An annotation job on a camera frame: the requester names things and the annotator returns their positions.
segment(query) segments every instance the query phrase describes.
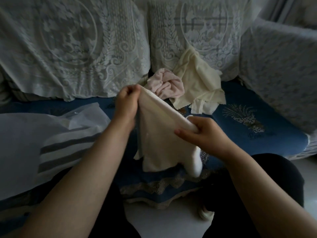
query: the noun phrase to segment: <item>tile floor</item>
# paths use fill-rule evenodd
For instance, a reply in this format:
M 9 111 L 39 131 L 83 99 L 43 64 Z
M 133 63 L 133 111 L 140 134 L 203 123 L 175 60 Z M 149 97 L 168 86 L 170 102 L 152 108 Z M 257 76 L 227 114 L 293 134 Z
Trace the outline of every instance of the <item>tile floor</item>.
M 305 209 L 317 219 L 317 158 L 294 160 L 305 179 Z M 165 210 L 144 203 L 125 204 L 128 220 L 142 238 L 201 238 L 210 226 L 197 215 L 195 195 L 180 198 Z

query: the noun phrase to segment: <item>hand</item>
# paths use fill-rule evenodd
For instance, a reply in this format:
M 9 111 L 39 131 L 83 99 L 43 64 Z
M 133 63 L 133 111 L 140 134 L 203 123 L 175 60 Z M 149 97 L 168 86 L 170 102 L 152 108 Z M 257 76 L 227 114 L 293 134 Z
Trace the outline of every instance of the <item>hand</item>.
M 140 92 L 141 86 L 136 84 L 125 86 L 117 95 L 113 120 L 121 120 L 127 124 L 129 131 L 131 131 L 135 125 L 134 118 L 138 109 Z
M 182 128 L 176 129 L 175 134 L 181 139 L 222 160 L 229 157 L 230 152 L 237 148 L 214 120 L 195 116 L 188 117 L 188 120 L 197 126 L 199 133 L 195 134 Z

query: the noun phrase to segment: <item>yellow cloth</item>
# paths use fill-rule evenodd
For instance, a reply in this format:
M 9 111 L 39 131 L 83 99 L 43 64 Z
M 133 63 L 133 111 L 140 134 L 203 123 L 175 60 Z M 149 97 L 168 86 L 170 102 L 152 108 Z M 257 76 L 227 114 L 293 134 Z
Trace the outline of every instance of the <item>yellow cloth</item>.
M 222 73 L 209 67 L 192 46 L 183 53 L 173 73 L 182 79 L 185 89 L 183 96 L 171 99 L 176 109 L 192 104 L 192 113 L 212 114 L 219 104 L 226 104 Z

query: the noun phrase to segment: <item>crumpled pink fabric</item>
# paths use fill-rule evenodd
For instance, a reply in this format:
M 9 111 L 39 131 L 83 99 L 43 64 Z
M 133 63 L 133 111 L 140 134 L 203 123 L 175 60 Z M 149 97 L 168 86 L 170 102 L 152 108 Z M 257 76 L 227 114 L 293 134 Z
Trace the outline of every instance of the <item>crumpled pink fabric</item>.
M 182 80 L 166 68 L 160 68 L 147 80 L 146 88 L 160 99 L 179 98 L 184 95 Z

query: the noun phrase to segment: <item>plastic bag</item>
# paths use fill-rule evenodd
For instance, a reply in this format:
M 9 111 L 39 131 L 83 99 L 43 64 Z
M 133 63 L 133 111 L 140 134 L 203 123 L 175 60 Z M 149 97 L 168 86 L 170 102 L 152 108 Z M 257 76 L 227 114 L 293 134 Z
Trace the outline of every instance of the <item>plastic bag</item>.
M 43 184 L 78 163 L 109 123 L 98 103 L 62 116 L 0 114 L 0 200 Z

